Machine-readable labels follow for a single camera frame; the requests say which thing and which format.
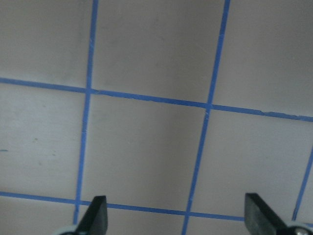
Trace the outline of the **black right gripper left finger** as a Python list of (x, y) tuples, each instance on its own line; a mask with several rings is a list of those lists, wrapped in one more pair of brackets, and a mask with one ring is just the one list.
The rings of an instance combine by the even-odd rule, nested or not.
[(108, 229), (106, 196), (93, 198), (82, 220), (74, 230), (75, 235), (105, 235)]

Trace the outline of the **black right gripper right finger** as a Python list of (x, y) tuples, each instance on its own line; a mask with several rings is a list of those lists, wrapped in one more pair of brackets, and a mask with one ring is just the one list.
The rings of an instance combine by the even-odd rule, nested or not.
[(245, 226), (251, 235), (293, 234), (293, 227), (288, 227), (257, 193), (245, 194)]

